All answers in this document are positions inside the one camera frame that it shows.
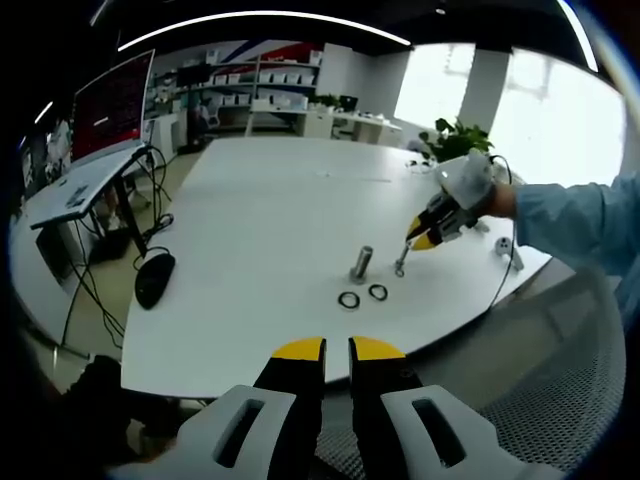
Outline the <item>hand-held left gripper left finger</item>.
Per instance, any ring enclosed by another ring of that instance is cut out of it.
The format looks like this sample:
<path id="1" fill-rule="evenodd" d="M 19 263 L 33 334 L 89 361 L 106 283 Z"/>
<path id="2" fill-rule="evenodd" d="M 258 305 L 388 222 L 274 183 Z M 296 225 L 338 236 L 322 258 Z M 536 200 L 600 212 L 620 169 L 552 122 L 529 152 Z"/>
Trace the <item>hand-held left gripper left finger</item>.
<path id="1" fill-rule="evenodd" d="M 237 385 L 188 419 L 161 455 L 111 479 L 305 479 L 322 423 L 326 341 L 274 351 L 251 386 Z"/>

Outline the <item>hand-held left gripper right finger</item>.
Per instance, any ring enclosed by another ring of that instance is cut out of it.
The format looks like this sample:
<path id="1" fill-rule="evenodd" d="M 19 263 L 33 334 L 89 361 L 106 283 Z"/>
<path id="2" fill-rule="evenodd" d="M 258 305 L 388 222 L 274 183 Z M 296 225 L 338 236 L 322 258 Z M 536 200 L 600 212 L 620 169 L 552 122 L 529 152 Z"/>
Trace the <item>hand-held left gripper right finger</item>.
<path id="1" fill-rule="evenodd" d="M 444 388 L 425 386 L 406 355 L 349 340 L 352 425 L 369 479 L 561 479 L 504 450 L 493 424 Z"/>

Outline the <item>person's right hand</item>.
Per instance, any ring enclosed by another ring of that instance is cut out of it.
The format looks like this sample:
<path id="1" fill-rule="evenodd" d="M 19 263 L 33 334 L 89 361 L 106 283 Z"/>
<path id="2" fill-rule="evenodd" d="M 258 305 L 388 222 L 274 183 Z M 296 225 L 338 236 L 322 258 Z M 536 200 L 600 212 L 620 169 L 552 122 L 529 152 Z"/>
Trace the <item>person's right hand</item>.
<path id="1" fill-rule="evenodd" d="M 482 214 L 515 220 L 517 217 L 517 188 L 515 185 L 495 183 Z"/>

